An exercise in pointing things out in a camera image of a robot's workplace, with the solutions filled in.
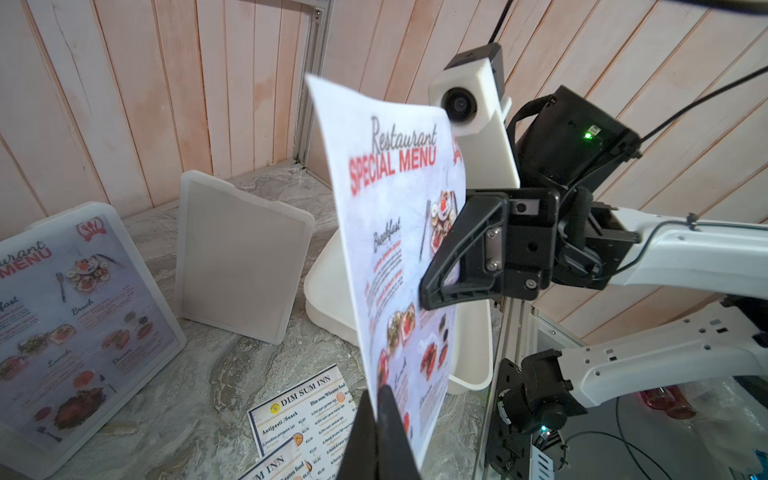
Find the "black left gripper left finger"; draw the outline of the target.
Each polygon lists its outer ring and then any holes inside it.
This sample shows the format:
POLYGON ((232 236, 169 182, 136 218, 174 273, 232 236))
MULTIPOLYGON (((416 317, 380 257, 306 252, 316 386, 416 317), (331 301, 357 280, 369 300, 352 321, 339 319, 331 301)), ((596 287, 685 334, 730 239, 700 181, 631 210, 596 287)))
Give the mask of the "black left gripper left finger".
POLYGON ((364 391, 361 396, 336 478, 338 480, 378 478, 377 424, 368 391, 364 391))

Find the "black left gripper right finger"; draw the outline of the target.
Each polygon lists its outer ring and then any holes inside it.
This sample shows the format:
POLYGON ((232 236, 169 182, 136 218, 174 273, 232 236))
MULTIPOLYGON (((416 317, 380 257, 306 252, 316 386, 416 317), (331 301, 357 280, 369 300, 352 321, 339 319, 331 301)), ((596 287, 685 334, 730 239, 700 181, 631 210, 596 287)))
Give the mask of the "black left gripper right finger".
POLYGON ((377 393, 376 479, 420 480, 393 390, 385 385, 377 393))

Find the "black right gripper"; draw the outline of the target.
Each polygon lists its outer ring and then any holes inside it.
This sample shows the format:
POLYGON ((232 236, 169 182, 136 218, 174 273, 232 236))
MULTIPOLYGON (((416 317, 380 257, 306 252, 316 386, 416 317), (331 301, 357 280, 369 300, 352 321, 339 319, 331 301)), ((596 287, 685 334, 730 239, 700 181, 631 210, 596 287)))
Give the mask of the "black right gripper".
POLYGON ((521 107, 507 128, 521 187, 470 191, 425 271, 426 310, 505 296, 534 300, 550 284, 602 290, 641 236, 594 193, 639 157, 639 135, 565 86, 521 107))

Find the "Dim Sum Inn menu front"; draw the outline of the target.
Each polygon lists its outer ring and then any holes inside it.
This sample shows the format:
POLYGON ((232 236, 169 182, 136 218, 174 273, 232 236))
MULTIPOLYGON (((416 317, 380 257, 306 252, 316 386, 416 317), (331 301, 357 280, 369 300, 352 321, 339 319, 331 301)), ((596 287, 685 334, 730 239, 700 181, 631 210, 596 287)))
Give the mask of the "Dim Sum Inn menu front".
POLYGON ((286 440, 298 444, 315 479, 334 479, 350 436, 357 405, 337 365, 248 410, 259 455, 286 440))

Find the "dim sum inn menu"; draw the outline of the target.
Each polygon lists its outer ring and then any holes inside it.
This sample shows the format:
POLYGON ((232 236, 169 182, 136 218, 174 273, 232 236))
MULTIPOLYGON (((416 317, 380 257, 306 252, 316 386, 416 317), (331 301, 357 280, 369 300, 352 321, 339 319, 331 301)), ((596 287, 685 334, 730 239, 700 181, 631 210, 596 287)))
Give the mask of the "dim sum inn menu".
POLYGON ((337 365, 248 410, 259 455, 286 440, 298 444, 315 479, 334 479, 350 436, 357 405, 337 365))
POLYGON ((301 449, 293 438, 289 438, 241 475, 239 480, 308 480, 312 478, 301 449))

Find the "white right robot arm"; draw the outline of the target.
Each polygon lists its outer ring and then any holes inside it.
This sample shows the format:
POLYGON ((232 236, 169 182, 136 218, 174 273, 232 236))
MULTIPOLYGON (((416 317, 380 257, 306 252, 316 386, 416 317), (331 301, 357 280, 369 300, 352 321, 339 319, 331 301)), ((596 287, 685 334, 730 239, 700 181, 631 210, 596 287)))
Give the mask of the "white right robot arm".
POLYGON ((702 98, 713 141, 674 115, 646 137, 567 88, 509 126, 519 189, 476 190, 420 285, 424 307, 522 299, 580 348, 504 361, 487 457, 635 392, 767 371, 767 107, 702 98))

